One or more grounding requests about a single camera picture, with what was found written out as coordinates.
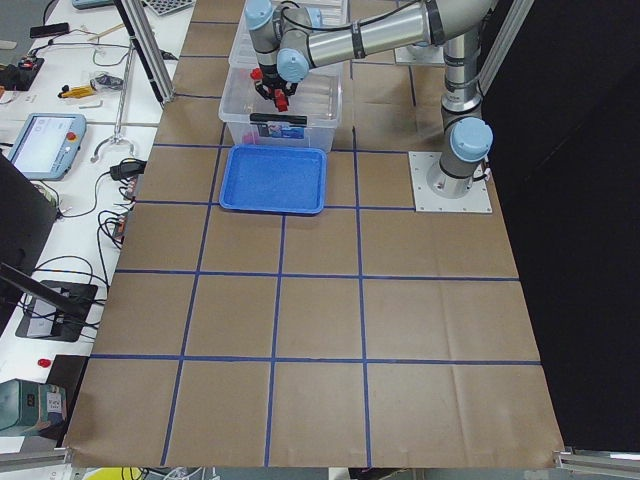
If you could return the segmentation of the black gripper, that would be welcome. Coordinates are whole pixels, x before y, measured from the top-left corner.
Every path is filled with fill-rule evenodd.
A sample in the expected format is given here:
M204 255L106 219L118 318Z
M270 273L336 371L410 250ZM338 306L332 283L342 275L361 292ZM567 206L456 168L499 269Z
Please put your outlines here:
M296 84L285 81L278 73L277 67L273 65L260 64L257 68L262 71L263 78L254 81L254 87L259 95L264 99L275 99L275 91L282 90L287 97L296 93Z

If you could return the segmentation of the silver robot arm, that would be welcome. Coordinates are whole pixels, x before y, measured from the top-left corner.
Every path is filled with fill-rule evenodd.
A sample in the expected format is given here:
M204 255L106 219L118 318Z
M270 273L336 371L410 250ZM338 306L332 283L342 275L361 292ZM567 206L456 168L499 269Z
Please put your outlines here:
M406 1L392 11L327 26L319 9L296 1L249 1L243 11L258 66L254 87L285 112L298 85L318 70L371 55L437 48L444 62L441 98L446 152L437 167L449 187L474 181L479 159L455 143L481 115L478 58L491 1Z

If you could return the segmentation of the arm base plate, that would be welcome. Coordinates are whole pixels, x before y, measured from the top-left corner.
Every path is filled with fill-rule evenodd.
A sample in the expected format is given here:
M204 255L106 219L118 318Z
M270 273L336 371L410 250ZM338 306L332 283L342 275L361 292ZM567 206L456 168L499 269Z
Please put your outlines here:
M471 177L455 179L441 170L440 157L440 152L408 153L415 211L491 214L491 201L481 166L477 166Z
M394 50L395 63L398 65L418 65L444 67L442 46L408 45Z

